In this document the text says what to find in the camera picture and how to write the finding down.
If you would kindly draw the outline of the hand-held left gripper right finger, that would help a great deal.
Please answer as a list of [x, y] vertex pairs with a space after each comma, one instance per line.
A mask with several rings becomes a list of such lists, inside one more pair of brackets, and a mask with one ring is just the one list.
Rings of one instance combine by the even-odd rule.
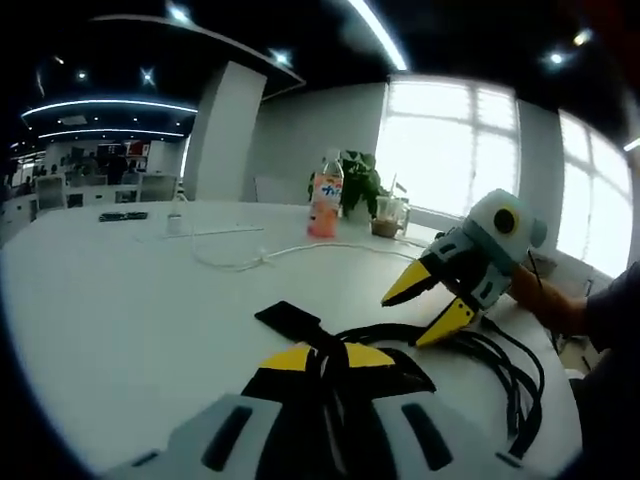
[[341, 445], [350, 479], [522, 479], [524, 467], [499, 451], [404, 352], [345, 346], [339, 394]]

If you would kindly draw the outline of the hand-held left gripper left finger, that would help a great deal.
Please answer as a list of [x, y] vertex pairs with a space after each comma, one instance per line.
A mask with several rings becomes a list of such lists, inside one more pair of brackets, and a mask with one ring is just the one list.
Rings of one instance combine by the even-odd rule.
[[317, 479], [323, 408], [316, 352], [294, 346], [263, 362], [239, 394], [225, 394], [177, 427], [162, 451], [107, 479]]

